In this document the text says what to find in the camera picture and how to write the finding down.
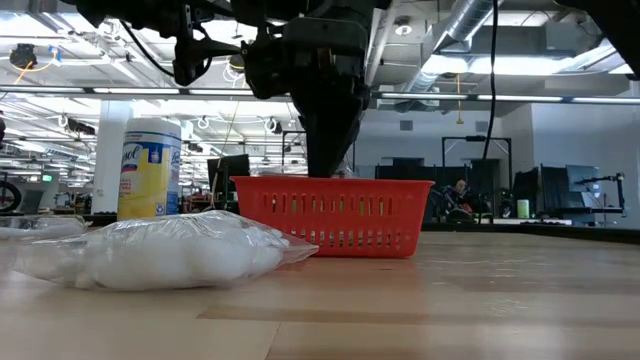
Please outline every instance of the wall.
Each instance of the wall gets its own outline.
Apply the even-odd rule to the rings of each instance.
[[[375,166],[383,162],[382,158],[390,157],[424,158],[425,166],[440,166],[443,136],[486,135],[485,132],[476,132],[476,121],[488,121],[489,112],[463,112],[464,124],[457,124],[457,119],[456,112],[442,115],[436,112],[398,114],[393,111],[368,111],[356,141],[359,176],[373,177]],[[401,120],[412,120],[413,131],[400,131]],[[493,136],[502,136],[499,118],[495,120]],[[453,141],[449,140],[447,147],[452,144]],[[462,166],[466,159],[481,158],[482,151],[482,143],[460,141],[447,153],[447,165]],[[502,159],[506,155],[491,144],[488,157]]]
[[[626,92],[621,96],[638,96]],[[548,166],[590,165],[600,174],[626,175],[624,194],[628,217],[609,216],[618,227],[640,227],[639,109],[633,106],[535,104],[533,111],[534,162]],[[615,183],[603,182],[608,203],[617,205]]]
[[[533,108],[531,104],[523,105],[501,119],[504,137],[510,137],[513,149],[513,175],[519,171],[529,171],[535,167],[534,136],[533,136]],[[508,182],[509,168],[502,165],[503,184]]]

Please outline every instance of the white pillar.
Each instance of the white pillar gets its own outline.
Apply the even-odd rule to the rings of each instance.
[[[102,101],[98,124],[96,171],[91,213],[117,212],[122,143],[127,121],[133,117],[129,101]]]
[[[51,181],[44,181],[45,176],[51,176]],[[56,207],[56,194],[60,191],[60,172],[42,173],[42,199],[40,199],[40,209],[53,209]]]

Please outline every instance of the plastic bag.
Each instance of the plastic bag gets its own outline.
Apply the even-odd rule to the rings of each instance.
[[[226,211],[129,220],[19,246],[14,270],[82,289],[230,286],[318,251]]]
[[[0,240],[55,239],[82,234],[87,227],[81,216],[0,217]]]

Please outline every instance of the red plastic basket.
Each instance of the red plastic basket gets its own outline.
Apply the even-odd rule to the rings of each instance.
[[[432,182],[233,177],[242,216],[320,247],[317,256],[404,258]]]

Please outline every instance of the workbench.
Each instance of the workbench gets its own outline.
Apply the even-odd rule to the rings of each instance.
[[[232,289],[65,289],[0,269],[3,360],[640,358],[640,248],[426,233]]]

